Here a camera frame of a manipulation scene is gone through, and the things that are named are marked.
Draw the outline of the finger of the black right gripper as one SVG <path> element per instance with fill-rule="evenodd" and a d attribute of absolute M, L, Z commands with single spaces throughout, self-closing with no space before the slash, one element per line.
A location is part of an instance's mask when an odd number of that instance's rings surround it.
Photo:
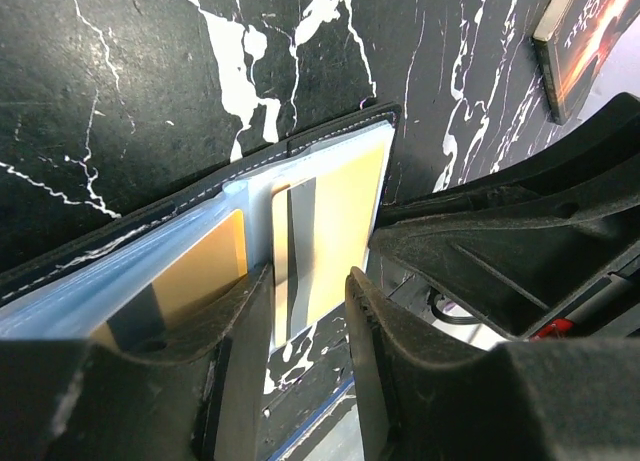
<path fill-rule="evenodd" d="M 536 155 L 385 208 L 370 248 L 503 336 L 639 276 L 639 100 L 622 93 Z"/>

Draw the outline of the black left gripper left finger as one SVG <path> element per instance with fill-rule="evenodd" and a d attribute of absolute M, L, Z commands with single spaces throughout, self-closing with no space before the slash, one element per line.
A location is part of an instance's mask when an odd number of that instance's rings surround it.
<path fill-rule="evenodd" d="M 260 266 L 131 353 L 3 342 L 2 458 L 254 459 L 273 294 L 273 269 Z"/>

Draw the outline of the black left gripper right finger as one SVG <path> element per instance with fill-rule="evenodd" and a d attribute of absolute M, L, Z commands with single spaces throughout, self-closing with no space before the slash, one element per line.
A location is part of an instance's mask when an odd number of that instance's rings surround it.
<path fill-rule="evenodd" d="M 639 343 L 482 350 L 386 297 L 358 268 L 345 306 L 368 460 L 635 460 Z"/>

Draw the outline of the gold magnetic stripe card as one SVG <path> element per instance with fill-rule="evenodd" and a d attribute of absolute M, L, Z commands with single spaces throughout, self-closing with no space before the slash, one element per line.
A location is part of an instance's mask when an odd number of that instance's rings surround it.
<path fill-rule="evenodd" d="M 247 272 L 244 215 L 236 209 L 154 275 L 91 339 L 132 351 L 215 301 Z"/>

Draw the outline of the gold VIP card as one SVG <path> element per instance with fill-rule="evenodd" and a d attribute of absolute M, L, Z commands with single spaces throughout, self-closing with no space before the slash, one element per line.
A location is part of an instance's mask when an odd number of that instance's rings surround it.
<path fill-rule="evenodd" d="M 387 145 L 378 141 L 273 194 L 276 345 L 344 301 L 346 276 L 365 262 L 386 161 Z"/>

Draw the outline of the blue credit card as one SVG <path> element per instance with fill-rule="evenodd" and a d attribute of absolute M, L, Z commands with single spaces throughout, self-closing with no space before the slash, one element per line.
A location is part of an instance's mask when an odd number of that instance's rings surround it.
<path fill-rule="evenodd" d="M 6 275 L 2 337 L 88 337 L 228 215 L 246 210 L 249 178 L 319 152 L 342 158 L 367 131 L 393 133 L 401 112 L 395 103 L 372 106 L 261 148 Z"/>

